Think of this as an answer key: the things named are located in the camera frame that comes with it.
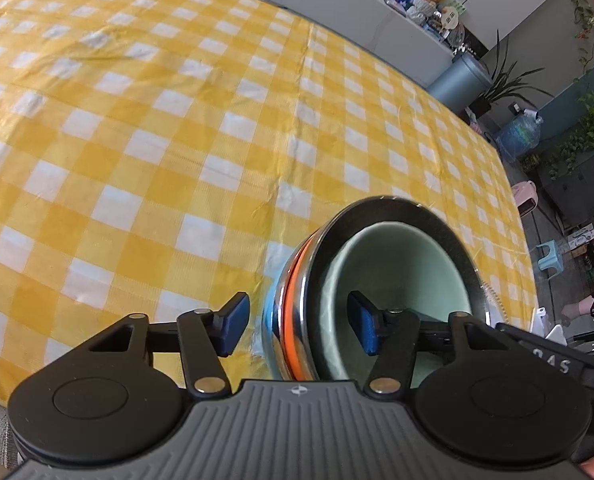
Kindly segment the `person's hand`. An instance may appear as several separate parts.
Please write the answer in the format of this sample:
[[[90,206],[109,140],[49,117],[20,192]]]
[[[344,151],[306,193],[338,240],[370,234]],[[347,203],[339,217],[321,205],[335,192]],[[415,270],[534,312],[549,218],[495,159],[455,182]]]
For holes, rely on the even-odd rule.
[[[594,294],[586,296],[575,304],[566,304],[562,308],[560,324],[564,327],[569,327],[573,320],[583,315],[589,315],[591,318],[594,318]]]

